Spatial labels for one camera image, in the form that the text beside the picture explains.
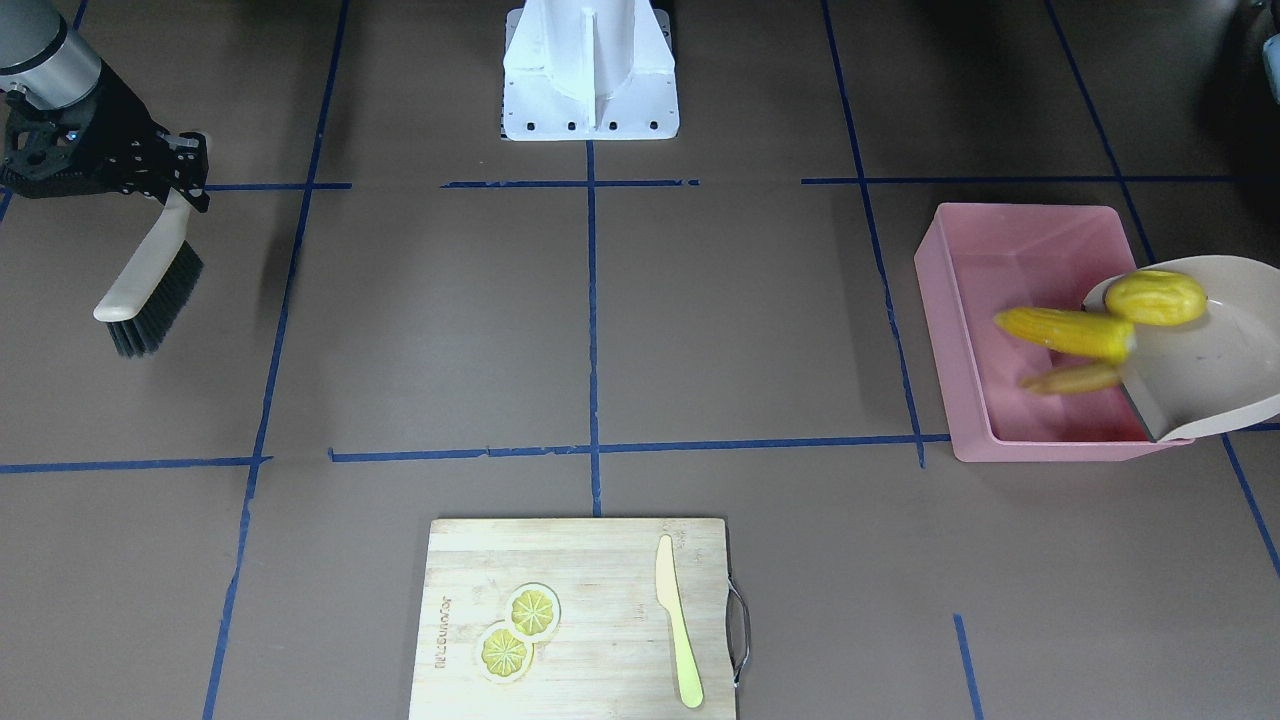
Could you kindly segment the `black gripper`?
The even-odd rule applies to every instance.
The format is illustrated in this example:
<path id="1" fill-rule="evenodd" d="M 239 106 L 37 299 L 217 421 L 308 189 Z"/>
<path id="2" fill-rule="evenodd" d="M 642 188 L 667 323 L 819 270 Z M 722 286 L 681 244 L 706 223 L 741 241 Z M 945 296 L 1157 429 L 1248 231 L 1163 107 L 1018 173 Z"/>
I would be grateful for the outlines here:
<path id="1" fill-rule="evenodd" d="M 40 110 L 23 92 L 5 96 L 3 186 L 26 199 L 95 193 L 150 193 L 182 199 L 197 213 L 210 209 L 206 192 L 210 136 L 163 128 L 110 65 L 78 102 Z"/>

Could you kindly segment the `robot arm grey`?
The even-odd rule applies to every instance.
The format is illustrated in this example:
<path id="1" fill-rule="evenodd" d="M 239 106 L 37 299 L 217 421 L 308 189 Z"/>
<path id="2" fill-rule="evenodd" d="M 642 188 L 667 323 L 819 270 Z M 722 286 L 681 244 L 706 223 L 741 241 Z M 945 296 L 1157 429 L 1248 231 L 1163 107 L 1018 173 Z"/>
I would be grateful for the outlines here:
<path id="1" fill-rule="evenodd" d="M 1 5 L 3 187 L 24 199 L 178 193 L 207 211 L 209 137 L 175 133 L 49 1 Z"/>

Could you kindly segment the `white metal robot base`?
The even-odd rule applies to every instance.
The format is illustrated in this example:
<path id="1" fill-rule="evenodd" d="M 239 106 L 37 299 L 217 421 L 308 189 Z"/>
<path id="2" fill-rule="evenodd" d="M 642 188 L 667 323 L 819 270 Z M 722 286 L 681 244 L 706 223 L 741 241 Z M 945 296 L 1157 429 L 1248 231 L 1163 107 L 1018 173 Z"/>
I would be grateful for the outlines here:
<path id="1" fill-rule="evenodd" d="M 678 135 L 672 1 L 526 1 L 506 15 L 503 72 L 509 141 Z"/>

